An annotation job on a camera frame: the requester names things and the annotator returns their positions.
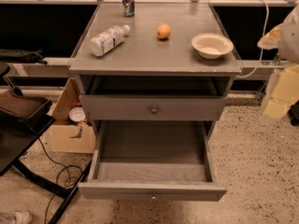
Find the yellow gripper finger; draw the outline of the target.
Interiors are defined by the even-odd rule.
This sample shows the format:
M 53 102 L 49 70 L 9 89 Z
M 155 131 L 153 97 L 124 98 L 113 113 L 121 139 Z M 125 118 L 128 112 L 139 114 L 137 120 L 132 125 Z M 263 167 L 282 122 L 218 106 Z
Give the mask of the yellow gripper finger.
M 293 63 L 283 70 L 275 69 L 266 85 L 261 104 L 264 122 L 283 119 L 292 105 L 299 101 L 299 64 Z
M 259 40 L 257 46 L 266 50 L 277 49 L 281 28 L 282 24 L 275 26 Z

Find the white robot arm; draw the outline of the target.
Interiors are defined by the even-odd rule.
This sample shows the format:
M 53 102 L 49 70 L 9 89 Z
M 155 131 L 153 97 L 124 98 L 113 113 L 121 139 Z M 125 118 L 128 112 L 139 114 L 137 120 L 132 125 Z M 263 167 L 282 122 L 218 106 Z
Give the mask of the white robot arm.
M 271 75 L 268 85 L 270 91 L 263 104 L 265 116 L 282 119 L 291 106 L 299 101 L 299 5 L 283 23 L 264 35 L 257 46 L 261 49 L 277 49 L 278 57 L 291 64 Z

